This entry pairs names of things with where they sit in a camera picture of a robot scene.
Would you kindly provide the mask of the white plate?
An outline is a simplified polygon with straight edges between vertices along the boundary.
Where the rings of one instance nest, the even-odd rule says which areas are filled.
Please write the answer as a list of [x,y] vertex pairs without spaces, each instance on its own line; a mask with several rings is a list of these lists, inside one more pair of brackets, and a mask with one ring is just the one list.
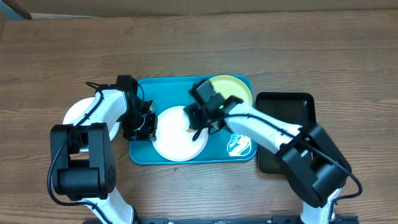
[[174,106],[157,117],[156,140],[152,142],[155,150],[165,159],[184,162],[193,159],[205,148],[208,141],[208,128],[201,131],[193,141],[197,132],[190,128],[188,115],[184,106]]
[[[77,119],[94,101],[94,97],[84,98],[77,103],[75,103],[65,114],[63,119],[63,124],[70,124],[73,120]],[[114,126],[109,131],[109,138],[112,141],[118,131],[119,131],[120,122],[114,124]]]

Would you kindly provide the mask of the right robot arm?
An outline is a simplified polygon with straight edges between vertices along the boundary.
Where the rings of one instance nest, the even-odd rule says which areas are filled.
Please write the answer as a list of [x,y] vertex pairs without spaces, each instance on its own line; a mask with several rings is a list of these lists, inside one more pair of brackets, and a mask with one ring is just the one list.
[[336,144],[318,124],[275,119],[236,96],[220,94],[184,107],[197,140],[204,129],[225,129],[251,138],[275,155],[293,191],[302,199],[302,223],[332,223],[334,207],[351,174]]

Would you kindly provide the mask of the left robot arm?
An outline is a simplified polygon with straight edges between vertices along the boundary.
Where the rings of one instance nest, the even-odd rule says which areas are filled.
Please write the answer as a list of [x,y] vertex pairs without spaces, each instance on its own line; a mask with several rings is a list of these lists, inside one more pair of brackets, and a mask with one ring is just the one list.
[[139,223],[136,211],[116,188],[116,161],[109,131],[120,123],[128,141],[155,139],[152,101],[140,85],[96,87],[94,101],[70,124],[50,131],[50,198],[64,207],[86,206],[101,223]]

